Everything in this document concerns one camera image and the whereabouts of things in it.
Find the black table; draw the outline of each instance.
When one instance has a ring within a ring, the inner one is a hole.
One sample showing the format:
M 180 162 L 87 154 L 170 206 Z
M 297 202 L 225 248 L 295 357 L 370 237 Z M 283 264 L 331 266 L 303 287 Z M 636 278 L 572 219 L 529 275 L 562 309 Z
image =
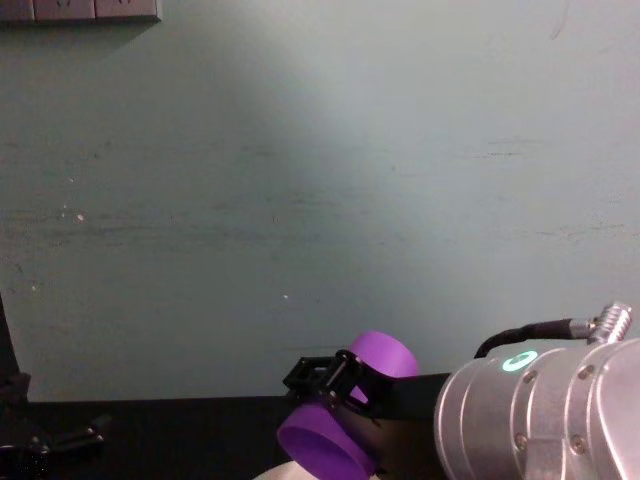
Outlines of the black table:
M 32 403 L 51 433 L 113 424 L 103 455 L 64 480 L 249 480 L 287 461 L 275 438 L 293 405 L 283 397 Z

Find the purple cup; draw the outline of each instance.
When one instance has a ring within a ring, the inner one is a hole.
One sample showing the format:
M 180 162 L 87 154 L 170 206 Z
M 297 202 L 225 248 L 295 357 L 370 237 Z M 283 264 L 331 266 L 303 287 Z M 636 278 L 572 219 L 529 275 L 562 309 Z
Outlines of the purple cup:
M 412 377 L 419 371 L 409 349 L 386 333 L 363 333 L 348 350 L 390 377 Z M 352 395 L 366 401 L 359 390 Z M 277 435 L 284 451 L 318 480 L 368 480 L 375 472 L 377 460 L 317 401 L 295 409 Z

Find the green led light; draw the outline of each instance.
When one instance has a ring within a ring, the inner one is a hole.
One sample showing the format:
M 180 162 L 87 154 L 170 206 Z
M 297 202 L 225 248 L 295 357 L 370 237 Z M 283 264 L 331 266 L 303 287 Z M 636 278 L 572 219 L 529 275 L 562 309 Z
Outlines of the green led light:
M 529 350 L 528 352 L 522 352 L 520 355 L 516 355 L 513 358 L 506 360 L 502 364 L 502 369 L 505 372 L 517 372 L 521 368 L 526 367 L 531 362 L 538 358 L 538 352 Z

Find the white object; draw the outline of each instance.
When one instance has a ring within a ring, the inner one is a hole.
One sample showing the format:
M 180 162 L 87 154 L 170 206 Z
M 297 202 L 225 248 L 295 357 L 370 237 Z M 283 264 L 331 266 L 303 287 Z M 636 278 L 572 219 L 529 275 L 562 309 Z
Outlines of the white object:
M 289 462 L 259 475 L 254 480 L 317 480 L 296 462 Z

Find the wall outlet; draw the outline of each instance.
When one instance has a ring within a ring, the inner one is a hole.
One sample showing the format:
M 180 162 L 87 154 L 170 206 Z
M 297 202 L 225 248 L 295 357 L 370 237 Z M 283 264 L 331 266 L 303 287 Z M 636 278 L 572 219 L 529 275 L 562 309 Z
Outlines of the wall outlet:
M 93 20 L 94 0 L 35 0 L 36 21 Z
M 160 20 L 161 0 L 95 0 L 97 18 Z
M 35 18 L 33 0 L 0 0 L 0 23 L 29 23 Z

